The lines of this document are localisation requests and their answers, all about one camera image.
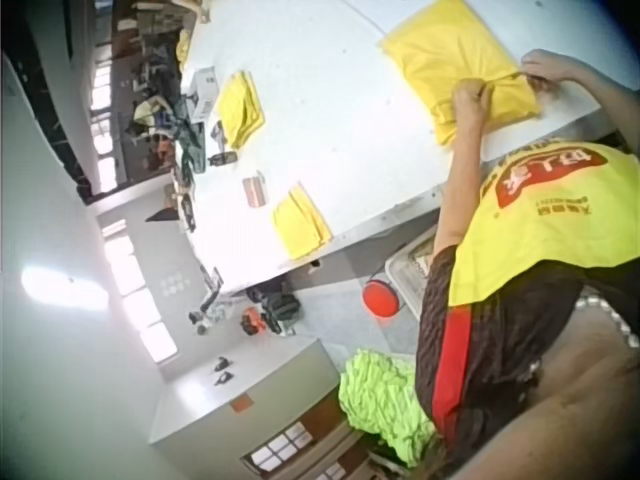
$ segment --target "neon green fabric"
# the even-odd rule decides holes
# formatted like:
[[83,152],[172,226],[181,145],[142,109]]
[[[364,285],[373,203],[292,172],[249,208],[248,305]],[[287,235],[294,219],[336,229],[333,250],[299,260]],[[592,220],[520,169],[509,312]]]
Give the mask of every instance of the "neon green fabric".
[[340,406],[349,424],[379,434],[409,467],[418,465],[436,432],[414,385],[414,365],[367,350],[359,350],[340,376]]

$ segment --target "yellow shirt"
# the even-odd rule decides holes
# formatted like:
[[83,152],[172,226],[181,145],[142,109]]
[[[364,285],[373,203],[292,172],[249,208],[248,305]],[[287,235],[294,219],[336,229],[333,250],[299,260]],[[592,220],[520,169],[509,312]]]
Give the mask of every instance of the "yellow shirt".
[[145,100],[136,107],[136,110],[133,113],[133,119],[136,123],[146,125],[147,127],[153,127],[155,125],[153,114],[160,110],[160,108],[161,107],[159,105],[152,106],[148,100]]
[[479,302],[542,260],[615,267],[640,258],[640,163],[552,143],[497,168],[456,252],[449,305]]

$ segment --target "clothing pile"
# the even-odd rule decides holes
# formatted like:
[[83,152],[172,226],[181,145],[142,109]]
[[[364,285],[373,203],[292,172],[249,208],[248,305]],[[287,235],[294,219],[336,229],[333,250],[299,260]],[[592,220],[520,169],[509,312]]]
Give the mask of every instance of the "clothing pile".
[[359,350],[340,379],[340,406],[349,424],[379,434],[408,467],[418,465],[435,426],[422,411],[415,367],[381,353]]
[[218,98],[216,110],[224,135],[231,148],[236,150],[264,124],[258,93],[248,72],[238,72],[231,77]]
[[329,227],[299,184],[273,210],[272,221],[293,260],[308,255],[331,240]]
[[492,128],[539,113],[518,66],[464,0],[437,0],[392,32],[382,47],[433,115],[440,144],[455,137],[451,97],[464,78],[495,86]]

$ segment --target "white table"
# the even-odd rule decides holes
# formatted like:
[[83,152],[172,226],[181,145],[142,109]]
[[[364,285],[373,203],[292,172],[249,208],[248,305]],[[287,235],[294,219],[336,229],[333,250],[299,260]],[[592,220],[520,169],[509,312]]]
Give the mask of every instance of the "white table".
[[[207,269],[217,266],[232,292],[340,250],[440,204],[450,151],[439,147],[428,111],[379,48],[385,32],[430,0],[215,0],[198,24],[185,66],[215,66],[224,84],[247,70],[266,123],[240,150],[237,164],[196,176],[197,228],[190,241]],[[640,88],[640,69],[615,24],[579,0],[469,0],[519,59],[534,48],[581,58]],[[215,118],[207,124],[207,132]],[[483,158],[495,159],[562,132],[594,138],[612,130],[597,103],[569,84],[539,119],[489,135]],[[217,152],[207,139],[207,155]],[[241,179],[259,171],[268,204],[247,205]],[[334,239],[290,261],[271,224],[274,205],[300,182]]]

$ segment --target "light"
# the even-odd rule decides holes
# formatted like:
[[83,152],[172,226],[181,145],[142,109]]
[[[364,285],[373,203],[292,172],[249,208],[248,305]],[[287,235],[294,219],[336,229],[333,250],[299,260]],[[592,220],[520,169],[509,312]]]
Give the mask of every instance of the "light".
[[109,302],[107,292],[95,282],[47,268],[25,268],[22,286],[35,300],[60,307],[104,310]]
[[169,330],[162,322],[144,329],[140,332],[140,338],[156,363],[166,360],[178,352],[178,347],[171,338]]
[[101,110],[111,105],[111,86],[94,88],[91,94],[91,110]]
[[144,286],[142,270],[134,255],[112,258],[109,261],[121,295],[129,295]]
[[138,331],[144,330],[162,318],[148,288],[127,295],[122,303],[129,321]]

